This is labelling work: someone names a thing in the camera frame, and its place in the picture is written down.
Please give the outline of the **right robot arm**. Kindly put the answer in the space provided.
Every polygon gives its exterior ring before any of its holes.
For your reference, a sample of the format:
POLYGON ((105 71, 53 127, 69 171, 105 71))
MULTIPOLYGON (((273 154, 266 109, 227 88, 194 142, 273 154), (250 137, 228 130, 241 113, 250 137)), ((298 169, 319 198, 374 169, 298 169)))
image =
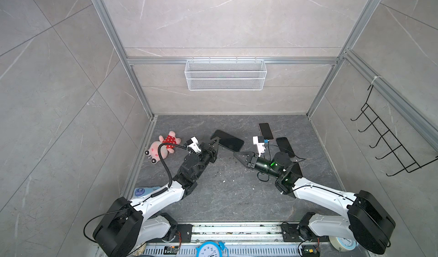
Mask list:
POLYGON ((275 186, 282 194, 336 213, 335 216, 306 213, 298 225, 302 239, 319 236, 349 239, 378 255, 391 247, 396 223, 371 193, 343 192, 316 184, 305 178, 299 163, 284 152, 278 152, 271 161, 253 152, 236 152, 234 157, 245 167, 274 177, 275 186))

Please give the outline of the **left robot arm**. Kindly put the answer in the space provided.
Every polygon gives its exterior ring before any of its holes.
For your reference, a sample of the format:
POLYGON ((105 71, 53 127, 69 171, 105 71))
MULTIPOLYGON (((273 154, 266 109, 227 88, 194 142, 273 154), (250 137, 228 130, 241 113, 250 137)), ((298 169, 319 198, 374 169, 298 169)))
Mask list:
POLYGON ((198 144, 196 138, 191 138, 184 147, 189 153, 177 174, 169 175, 166 185, 142 197, 115 200, 99 216, 101 221, 89 240, 97 243, 108 257, 127 257, 153 239, 172 240, 177 222, 162 210, 195 190, 204 170, 217 159, 219 141, 215 137, 198 144))

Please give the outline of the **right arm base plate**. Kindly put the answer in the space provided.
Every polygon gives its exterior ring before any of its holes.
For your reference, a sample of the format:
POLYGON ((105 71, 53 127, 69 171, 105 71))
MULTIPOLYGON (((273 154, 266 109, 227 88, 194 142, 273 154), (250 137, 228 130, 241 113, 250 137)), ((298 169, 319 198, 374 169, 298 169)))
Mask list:
POLYGON ((284 242, 315 242, 318 238, 321 242, 329 241, 327 236, 316 236, 316 234, 310 230, 310 227, 302 226, 300 223, 283 222, 279 226, 284 242))

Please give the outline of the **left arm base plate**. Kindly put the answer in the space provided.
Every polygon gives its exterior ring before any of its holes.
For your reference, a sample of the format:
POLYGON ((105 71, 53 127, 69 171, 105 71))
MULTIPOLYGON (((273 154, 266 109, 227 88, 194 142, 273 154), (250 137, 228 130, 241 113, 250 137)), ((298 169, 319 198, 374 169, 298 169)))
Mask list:
POLYGON ((192 229, 193 225, 191 224, 179 224, 177 226, 172 226, 169 232, 162 238, 162 241, 189 243, 192 239, 192 229))

